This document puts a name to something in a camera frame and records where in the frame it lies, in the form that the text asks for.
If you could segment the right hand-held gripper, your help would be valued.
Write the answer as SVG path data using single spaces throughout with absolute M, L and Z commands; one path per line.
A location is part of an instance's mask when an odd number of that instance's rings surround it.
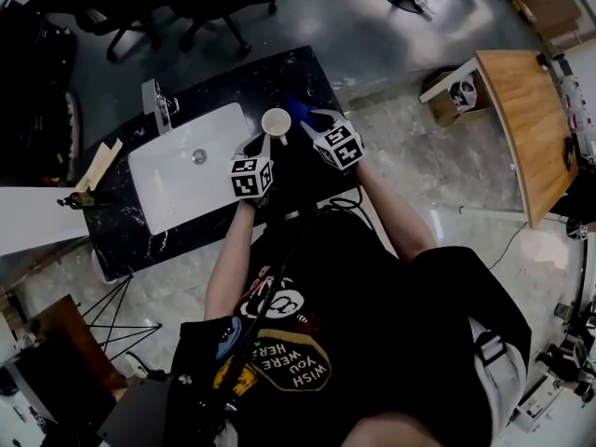
M 325 162 L 346 171 L 363 158 L 362 139 L 342 113 L 316 109 L 307 114 L 300 126 Z

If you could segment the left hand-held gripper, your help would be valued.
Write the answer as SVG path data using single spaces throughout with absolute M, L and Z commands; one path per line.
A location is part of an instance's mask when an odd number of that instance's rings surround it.
M 242 143 L 234 152 L 229 170 L 236 198 L 254 208 L 265 206 L 273 184 L 273 167 L 269 134 L 255 135 Z

